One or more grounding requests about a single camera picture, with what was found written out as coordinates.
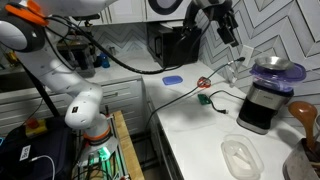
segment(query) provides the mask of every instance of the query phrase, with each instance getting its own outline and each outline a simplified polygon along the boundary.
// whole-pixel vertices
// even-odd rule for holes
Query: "green light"
[[[106,147],[103,147],[99,150],[100,159],[106,161],[110,158],[111,153]]]

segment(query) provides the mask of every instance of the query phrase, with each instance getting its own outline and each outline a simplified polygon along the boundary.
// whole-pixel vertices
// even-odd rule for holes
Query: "cabinet drawer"
[[[130,119],[142,115],[141,103],[142,100],[140,97],[129,98],[112,103],[101,103],[100,111],[106,113],[105,105],[107,105],[110,113],[122,111],[123,117],[125,119]]]
[[[126,119],[125,122],[130,135],[142,133],[144,131],[145,126],[142,116]]]
[[[111,103],[123,99],[141,96],[141,82],[130,81],[108,86],[102,86],[102,103]]]
[[[52,102],[61,115],[65,114],[71,97],[66,94],[50,96]],[[28,99],[0,105],[0,134],[6,134],[24,122],[40,105],[41,98]],[[40,108],[33,115],[36,118],[52,117],[52,113],[43,101]]]

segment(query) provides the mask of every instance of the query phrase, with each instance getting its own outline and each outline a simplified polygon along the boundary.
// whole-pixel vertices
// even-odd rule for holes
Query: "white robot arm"
[[[114,144],[112,147],[108,146],[109,151],[113,151],[117,145],[110,136],[106,117],[99,111],[102,89],[99,85],[89,83],[61,62],[63,57],[57,53],[56,48],[61,37],[57,34],[65,36],[68,28],[45,17],[88,16],[102,11],[115,1],[15,0],[6,5],[5,10],[0,11],[0,42],[15,50],[24,66],[53,92],[67,93],[74,98],[67,110],[65,121],[73,129],[84,130],[85,139],[92,145],[91,149],[86,150],[87,154],[108,146],[106,142]],[[225,30],[220,36],[222,39],[227,39],[224,42],[236,42],[230,32],[234,28],[231,26],[233,21],[231,24],[225,21],[230,17],[232,19],[231,5],[232,0],[193,0],[184,23],[186,29],[192,30],[196,13],[203,9],[209,20],[221,21],[219,24]],[[47,31],[45,27],[49,27],[57,34]]]

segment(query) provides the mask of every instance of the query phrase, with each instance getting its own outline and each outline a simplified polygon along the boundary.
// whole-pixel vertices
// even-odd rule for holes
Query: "power cord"
[[[47,35],[47,33],[46,33],[45,28],[43,28],[43,32],[44,32],[44,37],[45,37],[46,40],[48,41],[48,43],[49,43],[49,45],[50,45],[53,53],[57,56],[57,58],[61,61],[61,63],[62,63],[63,65],[65,65],[70,71],[76,70],[75,67],[74,67],[74,68],[71,68],[70,65],[67,65],[67,63],[62,60],[62,58],[60,57],[60,55],[57,53],[56,49],[53,47],[53,45],[52,45],[52,43],[51,43],[51,41],[50,41],[50,39],[49,39],[49,37],[48,37],[48,35]]]
[[[215,69],[215,70],[213,71],[213,73],[212,73],[211,75],[209,75],[209,76],[207,77],[207,79],[210,79],[213,75],[215,75],[219,70],[221,70],[221,69],[224,68],[225,66],[229,66],[229,65],[231,65],[231,64],[233,64],[233,63],[235,63],[235,62],[237,62],[237,61],[242,62],[242,61],[244,61],[244,60],[245,60],[245,58],[240,57],[239,59],[236,59],[236,60],[234,60],[234,61],[230,61],[230,62],[228,62],[228,63],[226,63],[226,64],[223,64],[223,65],[219,66],[217,69]],[[170,104],[172,104],[172,103],[174,103],[174,102],[176,102],[176,101],[178,101],[178,100],[180,100],[180,99],[188,96],[189,94],[191,94],[191,93],[193,93],[194,91],[196,91],[196,90],[199,88],[199,86],[195,87],[194,89],[192,89],[192,90],[189,91],[188,93],[186,93],[186,94],[184,94],[184,95],[182,95],[182,96],[180,96],[180,97],[178,97],[178,98],[176,98],[176,99],[174,99],[174,100],[172,100],[172,101],[170,101],[170,102],[168,102],[168,103],[166,103],[166,104],[158,107],[158,108],[155,109],[154,111],[152,111],[152,113],[150,114],[149,119],[148,119],[148,121],[147,121],[147,124],[146,124],[146,126],[145,126],[145,128],[144,128],[144,134],[145,134],[145,136],[146,136],[147,128],[148,128],[148,126],[149,126],[149,124],[150,124],[150,122],[151,122],[151,120],[152,120],[152,117],[153,117],[153,115],[154,115],[157,111],[159,111],[160,109],[162,109],[162,108],[164,108],[164,107],[166,107],[166,106],[168,106],[168,105],[170,105]],[[147,151],[147,143],[145,143],[145,157],[144,157],[144,161],[143,161],[144,164],[143,164],[143,167],[142,167],[142,168],[144,168],[144,165],[145,165],[145,162],[146,162],[147,152],[148,152],[148,151]]]
[[[213,102],[212,102],[212,100],[211,100],[211,97],[212,97],[212,96],[214,96],[215,94],[221,93],[221,92],[226,93],[226,94],[228,94],[229,96],[232,96],[232,97],[234,97],[234,98],[238,98],[238,99],[244,101],[243,98],[238,97],[238,96],[235,96],[235,95],[233,95],[233,94],[230,94],[230,93],[228,93],[228,92],[225,91],[225,90],[216,91],[216,92],[212,93],[212,94],[209,96],[209,99],[210,99],[210,104],[211,104],[212,108],[213,108],[215,111],[219,112],[219,113],[222,113],[222,114],[228,114],[228,113],[229,113],[229,111],[226,110],[226,109],[222,109],[222,110],[217,109],[217,108],[214,106],[214,104],[213,104]]]
[[[23,126],[23,125],[27,122],[27,120],[30,119],[30,118],[40,109],[42,103],[43,103],[43,98],[41,99],[40,104],[39,104],[39,106],[37,107],[37,109],[34,110],[34,111],[32,112],[32,114],[30,114],[30,116],[20,125],[20,127]]]
[[[29,162],[37,161],[38,159],[41,159],[41,158],[47,158],[47,159],[49,159],[51,161],[51,164],[52,164],[52,180],[54,180],[54,176],[56,174],[56,167],[54,166],[53,159],[50,156],[47,156],[47,155],[38,156],[38,157],[32,158]]]
[[[74,27],[64,23],[63,21],[59,20],[59,19],[62,19],[64,21],[66,21],[67,23],[73,25]],[[121,62],[120,60],[118,60],[117,58],[115,58],[112,54],[110,54],[104,47],[102,47],[95,39],[93,39],[93,37],[89,34],[87,34],[84,30],[82,30],[77,24],[73,23],[72,21],[70,21],[69,19],[65,18],[65,17],[62,17],[62,16],[58,16],[58,15],[52,15],[51,17],[46,17],[45,19],[48,19],[48,20],[53,20],[53,21],[56,21],[56,22],[59,22],[71,29],[74,29],[74,30],[77,30],[77,31],[80,31],[82,33],[83,36],[85,36],[94,46],[96,46],[98,49],[100,49],[103,53],[105,53],[106,55],[108,55],[109,58],[111,58],[115,63],[117,63],[118,65],[120,65],[121,67],[127,69],[127,70],[130,70],[132,72],[135,72],[135,73],[138,73],[138,74],[146,74],[146,75],[153,75],[153,74],[160,74],[164,71],[166,71],[166,67],[163,68],[163,69],[160,69],[160,70],[156,70],[156,71],[143,71],[143,70],[138,70],[138,69],[135,69],[133,67],[130,67],[128,65],[126,65],[125,63]],[[192,47],[194,48],[195,44],[197,43],[197,41],[200,40],[200,37],[197,38],[197,40],[193,43]],[[182,65],[179,65],[175,68],[172,68],[172,69],[168,69],[168,71],[170,70],[175,70],[175,69],[178,69],[180,68]]]

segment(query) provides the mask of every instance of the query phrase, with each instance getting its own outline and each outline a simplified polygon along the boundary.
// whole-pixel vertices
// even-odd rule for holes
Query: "kitchen counter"
[[[118,56],[129,66],[141,70],[158,70],[160,66],[153,62],[149,53],[137,51]],[[94,83],[113,84],[120,81],[129,81],[143,78],[150,101],[155,108],[189,92],[195,88],[201,76],[208,76],[212,70],[201,62],[189,64],[175,71],[164,72],[159,75],[139,75],[130,72],[114,62],[110,62],[108,69],[97,68],[96,75],[88,80]],[[183,82],[165,86],[162,78],[170,75],[180,75]],[[213,96],[212,101],[216,108],[227,109],[229,114],[220,114],[210,105],[201,106],[197,94],[207,95],[226,90],[236,96],[245,97],[237,88],[230,88],[218,74],[212,78],[213,86],[208,89],[199,89],[192,95],[166,107],[156,113],[169,141],[178,166],[186,180],[195,179],[235,179],[230,174],[224,161],[221,143],[228,134],[242,134],[248,137],[264,163],[261,180],[283,179],[282,165],[293,146],[302,138],[302,135],[281,120],[273,120],[270,132],[267,135],[258,135],[241,128],[236,123],[242,101],[224,93]],[[1,93],[0,100],[8,96],[36,93],[35,89],[19,92]]]

